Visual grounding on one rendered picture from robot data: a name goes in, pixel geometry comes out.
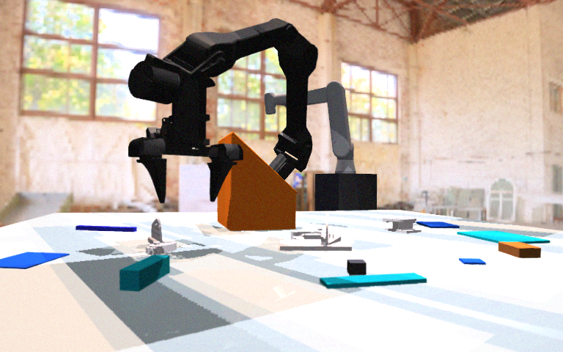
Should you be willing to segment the dark blue flat bar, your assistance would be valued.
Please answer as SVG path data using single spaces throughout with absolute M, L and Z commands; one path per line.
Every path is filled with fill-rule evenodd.
M 118 226 L 88 226 L 78 225 L 76 230 L 84 231 L 118 231 L 118 232 L 137 232 L 137 227 L 118 227 Z

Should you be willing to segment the teal rectangular block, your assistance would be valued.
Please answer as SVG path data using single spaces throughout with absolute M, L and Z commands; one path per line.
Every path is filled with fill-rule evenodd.
M 154 254 L 119 270 L 119 289 L 140 291 L 169 274 L 169 255 Z

